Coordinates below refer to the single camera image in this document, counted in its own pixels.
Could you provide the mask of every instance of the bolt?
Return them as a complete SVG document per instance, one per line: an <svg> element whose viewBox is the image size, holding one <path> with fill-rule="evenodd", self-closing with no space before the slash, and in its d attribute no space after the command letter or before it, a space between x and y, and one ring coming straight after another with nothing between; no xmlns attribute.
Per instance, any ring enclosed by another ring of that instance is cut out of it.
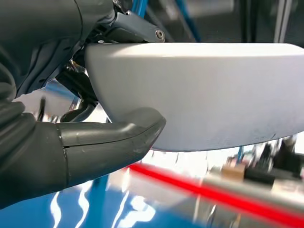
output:
<svg viewBox="0 0 304 228"><path fill-rule="evenodd" d="M164 40L164 33L163 31L157 30L155 34L157 38Z"/></svg>

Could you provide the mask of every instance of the blue tube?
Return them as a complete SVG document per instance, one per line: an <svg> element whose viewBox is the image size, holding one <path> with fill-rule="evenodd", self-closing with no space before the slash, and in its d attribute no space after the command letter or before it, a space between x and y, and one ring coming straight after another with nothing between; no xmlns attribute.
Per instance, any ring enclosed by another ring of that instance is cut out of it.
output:
<svg viewBox="0 0 304 228"><path fill-rule="evenodd" d="M238 153L238 159L237 159L238 164L241 162L241 157L243 157L243 153L244 153L244 147L240 146Z"/></svg>
<svg viewBox="0 0 304 228"><path fill-rule="evenodd" d="M133 5L132 8L131 9L132 12L137 13L137 12L137 2L138 2L137 0L133 0Z"/></svg>
<svg viewBox="0 0 304 228"><path fill-rule="evenodd" d="M143 18L146 14L146 6L148 5L148 0L140 0L138 4L137 15Z"/></svg>
<svg viewBox="0 0 304 228"><path fill-rule="evenodd" d="M196 29L195 22L192 19L191 19L191 17L189 15L185 2L183 0L175 0L175 2L177 3L177 7L180 8L180 12L183 15L183 18L188 24L191 32L193 34L193 37L195 39L195 41L201 42L201 39L198 31Z"/></svg>

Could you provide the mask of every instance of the red line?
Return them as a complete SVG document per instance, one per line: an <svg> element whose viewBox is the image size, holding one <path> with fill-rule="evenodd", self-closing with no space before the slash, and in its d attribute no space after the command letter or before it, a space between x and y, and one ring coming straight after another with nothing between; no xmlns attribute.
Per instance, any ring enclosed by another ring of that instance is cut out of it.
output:
<svg viewBox="0 0 304 228"><path fill-rule="evenodd" d="M210 186L198 186L189 180L152 170L151 167L149 168L149 166L142 164L133 164L129 166L129 168L132 171L173 185L195 195L209 198L221 204L232 206L235 209L240 209L244 212L250 212L262 219L266 219L268 221L272 221L288 227L304 228L304 214L294 214L277 206L276 208L274 208L274 205L266 204L259 200L239 196L231 192L224 192Z"/></svg>

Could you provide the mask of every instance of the blue floor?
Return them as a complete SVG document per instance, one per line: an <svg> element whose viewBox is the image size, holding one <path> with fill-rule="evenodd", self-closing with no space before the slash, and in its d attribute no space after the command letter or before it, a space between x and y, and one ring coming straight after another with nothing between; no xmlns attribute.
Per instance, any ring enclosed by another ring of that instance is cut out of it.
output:
<svg viewBox="0 0 304 228"><path fill-rule="evenodd" d="M118 190L106 190L107 177L95 180L82 197L80 188L60 192L57 215L52 215L51 203L55 193L29 199L0 210L2 228L201 228L170 211L159 209L136 196Z"/></svg>

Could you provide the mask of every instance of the metal bracket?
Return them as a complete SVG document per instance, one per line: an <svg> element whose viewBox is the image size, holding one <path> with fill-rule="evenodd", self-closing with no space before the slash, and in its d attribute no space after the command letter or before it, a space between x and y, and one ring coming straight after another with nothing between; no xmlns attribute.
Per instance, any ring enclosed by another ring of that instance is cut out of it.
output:
<svg viewBox="0 0 304 228"><path fill-rule="evenodd" d="M117 12L116 19L103 35L118 43L162 43L166 39L164 31L131 11Z"/></svg>

